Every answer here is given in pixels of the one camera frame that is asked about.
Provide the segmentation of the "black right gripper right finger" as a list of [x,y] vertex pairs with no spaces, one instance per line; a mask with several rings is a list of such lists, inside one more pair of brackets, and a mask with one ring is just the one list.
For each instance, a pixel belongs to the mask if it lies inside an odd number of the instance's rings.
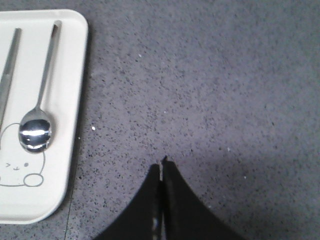
[[168,240],[242,240],[196,196],[173,161],[162,160],[162,202]]

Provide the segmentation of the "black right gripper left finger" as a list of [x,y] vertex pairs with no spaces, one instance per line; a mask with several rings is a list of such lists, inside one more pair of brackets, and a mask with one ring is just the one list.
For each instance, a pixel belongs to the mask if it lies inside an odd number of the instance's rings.
[[97,240],[160,239],[160,166],[150,166],[144,182],[129,205]]

